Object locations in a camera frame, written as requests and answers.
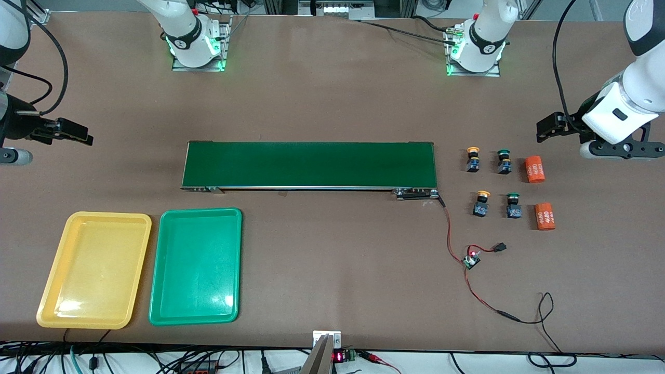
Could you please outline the yellow plastic tray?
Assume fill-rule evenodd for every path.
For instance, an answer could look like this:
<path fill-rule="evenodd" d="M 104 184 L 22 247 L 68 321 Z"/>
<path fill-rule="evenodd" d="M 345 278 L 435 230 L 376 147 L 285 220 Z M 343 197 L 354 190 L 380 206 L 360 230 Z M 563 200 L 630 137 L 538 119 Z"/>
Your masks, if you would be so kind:
<path fill-rule="evenodd" d="M 77 211 L 65 223 L 36 322 L 117 330 L 131 320 L 152 228 L 142 213 Z"/>

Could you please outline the red clip lead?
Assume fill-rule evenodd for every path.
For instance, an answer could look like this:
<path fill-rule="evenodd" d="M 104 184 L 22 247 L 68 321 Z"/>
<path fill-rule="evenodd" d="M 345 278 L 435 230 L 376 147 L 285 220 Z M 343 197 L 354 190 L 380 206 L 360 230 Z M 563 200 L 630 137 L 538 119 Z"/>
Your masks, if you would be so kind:
<path fill-rule="evenodd" d="M 367 360 L 368 362 L 371 362 L 372 364 L 386 366 L 386 367 L 389 367 L 391 369 L 394 369 L 394 371 L 396 371 L 397 374 L 402 374 L 402 372 L 398 368 L 396 368 L 394 365 L 389 364 L 388 362 L 385 362 L 384 359 L 381 359 L 380 357 L 378 357 L 375 354 L 369 353 L 368 351 L 364 351 L 364 350 L 356 350 L 356 354 L 360 358 L 362 358 L 364 360 Z"/>

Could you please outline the black connector with red lead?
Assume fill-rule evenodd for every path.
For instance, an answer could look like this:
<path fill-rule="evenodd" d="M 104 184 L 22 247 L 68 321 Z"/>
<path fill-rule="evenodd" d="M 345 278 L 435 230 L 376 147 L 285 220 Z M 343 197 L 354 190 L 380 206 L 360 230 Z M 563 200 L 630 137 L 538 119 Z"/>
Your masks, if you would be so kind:
<path fill-rule="evenodd" d="M 491 248 L 483 248 L 480 245 L 471 244 L 471 245 L 468 245 L 466 252 L 467 252 L 467 255 L 472 256 L 472 255 L 475 255 L 476 253 L 480 253 L 480 251 L 482 251 L 482 252 L 502 252 L 502 251 L 506 250 L 506 248 L 507 248 L 507 246 L 503 242 L 498 243 L 498 244 L 492 246 Z"/>

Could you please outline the grey metal post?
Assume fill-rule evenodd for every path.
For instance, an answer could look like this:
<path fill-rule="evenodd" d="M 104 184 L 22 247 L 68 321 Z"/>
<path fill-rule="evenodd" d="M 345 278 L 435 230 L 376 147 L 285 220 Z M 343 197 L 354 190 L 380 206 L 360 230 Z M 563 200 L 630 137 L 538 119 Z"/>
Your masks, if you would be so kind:
<path fill-rule="evenodd" d="M 332 374 L 333 371 L 333 344 L 320 339 L 301 367 L 299 374 Z"/>

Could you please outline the green plastic tray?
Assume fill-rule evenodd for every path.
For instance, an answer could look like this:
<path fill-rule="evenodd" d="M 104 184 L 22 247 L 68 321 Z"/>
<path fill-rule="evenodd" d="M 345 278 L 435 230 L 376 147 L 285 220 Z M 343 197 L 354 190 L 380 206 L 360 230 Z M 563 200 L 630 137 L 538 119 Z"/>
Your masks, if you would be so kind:
<path fill-rule="evenodd" d="M 152 325 L 236 320 L 242 272 L 242 211 L 235 207 L 165 211 L 157 233 Z"/>

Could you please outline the silver device with white lights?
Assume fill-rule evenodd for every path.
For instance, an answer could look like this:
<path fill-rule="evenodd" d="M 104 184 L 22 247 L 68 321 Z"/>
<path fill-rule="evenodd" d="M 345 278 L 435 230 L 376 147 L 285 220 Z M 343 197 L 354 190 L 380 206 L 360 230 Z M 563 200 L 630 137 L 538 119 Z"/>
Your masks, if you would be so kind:
<path fill-rule="evenodd" d="M 351 20 L 375 18 L 373 0 L 298 0 L 297 15 L 339 17 Z"/>

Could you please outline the green conveyor belt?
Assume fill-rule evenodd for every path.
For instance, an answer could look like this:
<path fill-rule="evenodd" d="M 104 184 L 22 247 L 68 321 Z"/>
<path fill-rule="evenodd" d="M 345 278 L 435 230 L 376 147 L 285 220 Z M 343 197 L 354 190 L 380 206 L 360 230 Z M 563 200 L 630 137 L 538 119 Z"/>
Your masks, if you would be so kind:
<path fill-rule="evenodd" d="M 387 191 L 399 201 L 440 196 L 431 142 L 191 141 L 181 188 Z"/>

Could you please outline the silver mounting bracket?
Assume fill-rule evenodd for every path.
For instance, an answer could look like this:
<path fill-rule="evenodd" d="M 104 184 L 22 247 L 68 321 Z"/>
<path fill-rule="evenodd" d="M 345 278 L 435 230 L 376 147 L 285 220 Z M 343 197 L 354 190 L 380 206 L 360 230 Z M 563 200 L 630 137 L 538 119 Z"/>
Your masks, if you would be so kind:
<path fill-rule="evenodd" d="M 326 342 L 332 343 L 332 346 L 335 350 L 340 350 L 342 348 L 341 331 L 314 330 L 312 346 L 316 346 L 318 341 L 322 338 L 324 338 Z"/>

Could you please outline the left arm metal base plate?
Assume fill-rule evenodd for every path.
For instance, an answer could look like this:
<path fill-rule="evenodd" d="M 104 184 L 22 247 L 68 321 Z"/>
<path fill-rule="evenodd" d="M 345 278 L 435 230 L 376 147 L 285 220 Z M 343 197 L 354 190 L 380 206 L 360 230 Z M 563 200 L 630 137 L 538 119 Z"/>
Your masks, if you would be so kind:
<path fill-rule="evenodd" d="M 481 42 L 476 45 L 468 34 L 464 23 L 455 24 L 443 33 L 446 45 L 446 70 L 448 76 L 489 76 L 499 77 L 499 61 L 506 41 L 498 43 Z"/>

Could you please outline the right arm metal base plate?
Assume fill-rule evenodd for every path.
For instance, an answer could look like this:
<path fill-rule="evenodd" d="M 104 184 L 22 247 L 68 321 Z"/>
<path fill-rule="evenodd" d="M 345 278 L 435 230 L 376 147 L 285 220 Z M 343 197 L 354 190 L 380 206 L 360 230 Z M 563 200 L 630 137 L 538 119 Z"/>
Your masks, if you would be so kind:
<path fill-rule="evenodd" d="M 233 17 L 227 22 L 198 15 L 202 22 L 200 36 L 190 43 L 190 48 L 180 50 L 167 41 L 172 56 L 172 70 L 174 72 L 223 72 L 225 71 L 228 51 L 230 49 L 231 26 Z"/>

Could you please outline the aluminium frame post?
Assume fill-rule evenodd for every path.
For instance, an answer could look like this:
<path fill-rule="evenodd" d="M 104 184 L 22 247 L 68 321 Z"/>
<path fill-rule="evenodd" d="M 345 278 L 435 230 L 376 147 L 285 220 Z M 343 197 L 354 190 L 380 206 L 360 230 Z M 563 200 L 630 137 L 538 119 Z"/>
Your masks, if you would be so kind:
<path fill-rule="evenodd" d="M 24 0 L 26 11 L 40 24 L 47 24 L 51 11 L 40 4 L 40 0 Z"/>

